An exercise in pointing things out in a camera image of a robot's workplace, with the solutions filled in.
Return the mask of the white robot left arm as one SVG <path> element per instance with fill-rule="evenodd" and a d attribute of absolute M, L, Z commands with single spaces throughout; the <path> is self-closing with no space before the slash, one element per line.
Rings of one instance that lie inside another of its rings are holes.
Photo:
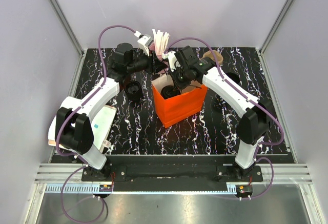
<path fill-rule="evenodd" d="M 100 181 L 110 177 L 111 169 L 105 165 L 107 158 L 94 144 L 92 120 L 107 102 L 126 88 L 131 74 L 146 71 L 156 74 L 167 65 L 160 61 L 154 51 L 136 53 L 131 44 L 119 44 L 113 53 L 104 77 L 83 99 L 67 97 L 74 104 L 63 101 L 55 117 L 54 140 L 56 149 L 63 146 L 93 168 L 93 175 Z"/>

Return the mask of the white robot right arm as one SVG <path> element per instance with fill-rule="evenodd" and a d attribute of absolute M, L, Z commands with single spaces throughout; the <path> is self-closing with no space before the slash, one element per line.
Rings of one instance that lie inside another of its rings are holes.
<path fill-rule="evenodd" d="M 240 117 L 236 133 L 240 139 L 235 157 L 236 166 L 233 176 L 244 181 L 251 175 L 260 143 L 273 123 L 270 100 L 260 100 L 244 90 L 225 74 L 219 63 L 218 53 L 199 58 L 190 46 L 177 51 L 166 51 L 162 54 L 169 64 L 169 74 L 179 89 L 184 89 L 197 81 L 218 94 Z"/>

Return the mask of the orange paper bag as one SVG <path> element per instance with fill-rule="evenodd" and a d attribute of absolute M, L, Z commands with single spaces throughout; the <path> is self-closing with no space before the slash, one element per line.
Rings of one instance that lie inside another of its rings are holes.
<path fill-rule="evenodd" d="M 165 99 L 161 91 L 172 85 L 171 76 L 166 74 L 152 81 L 155 112 L 165 128 L 200 112 L 208 90 L 205 85 L 192 81 L 180 95 Z"/>

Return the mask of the black coffee cup lid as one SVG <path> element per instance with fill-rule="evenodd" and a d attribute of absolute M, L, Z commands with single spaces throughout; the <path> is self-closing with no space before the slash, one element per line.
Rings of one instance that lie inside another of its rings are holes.
<path fill-rule="evenodd" d="M 161 95 L 164 99 L 172 98 L 180 95 L 180 90 L 173 85 L 168 85 L 162 88 Z"/>

